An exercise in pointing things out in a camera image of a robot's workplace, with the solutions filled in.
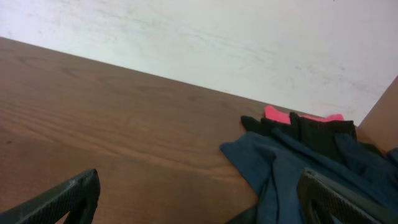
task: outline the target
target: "table surface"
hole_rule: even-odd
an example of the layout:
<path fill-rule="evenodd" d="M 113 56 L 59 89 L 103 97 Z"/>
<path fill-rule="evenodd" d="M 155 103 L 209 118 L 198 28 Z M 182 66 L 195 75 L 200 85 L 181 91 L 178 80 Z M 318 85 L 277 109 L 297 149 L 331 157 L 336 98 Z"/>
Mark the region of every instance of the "table surface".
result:
<path fill-rule="evenodd" d="M 0 68 L 0 212 L 90 168 L 94 223 L 223 223 L 256 203 L 218 147 L 266 104 L 8 39 Z"/>

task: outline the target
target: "pink sock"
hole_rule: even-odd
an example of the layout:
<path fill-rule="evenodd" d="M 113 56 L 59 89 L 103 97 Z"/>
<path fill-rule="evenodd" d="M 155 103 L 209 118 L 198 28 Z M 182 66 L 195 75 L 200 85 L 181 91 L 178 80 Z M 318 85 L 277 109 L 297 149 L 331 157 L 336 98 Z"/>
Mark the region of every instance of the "pink sock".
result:
<path fill-rule="evenodd" d="M 289 114 L 280 112 L 275 109 L 272 105 L 268 105 L 264 108 L 264 115 L 266 118 L 271 119 L 273 121 L 278 121 L 285 124 L 290 124 Z M 344 121 L 344 117 L 342 114 L 333 114 L 327 118 L 314 118 L 309 115 L 305 115 L 304 118 L 312 119 L 320 122 L 329 122 L 329 121 Z"/>

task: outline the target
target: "pile of clothes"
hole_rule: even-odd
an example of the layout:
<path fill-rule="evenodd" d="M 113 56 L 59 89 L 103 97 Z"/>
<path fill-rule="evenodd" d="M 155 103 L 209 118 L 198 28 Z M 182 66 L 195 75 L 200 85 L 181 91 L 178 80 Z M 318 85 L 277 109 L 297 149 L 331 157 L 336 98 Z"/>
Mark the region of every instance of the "pile of clothes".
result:
<path fill-rule="evenodd" d="M 318 119 L 268 106 L 260 121 L 241 122 L 247 133 L 220 149 L 259 202 L 229 223 L 305 223 L 297 183 L 307 168 L 398 213 L 398 149 L 382 155 L 358 142 L 354 123 L 340 114 Z"/>

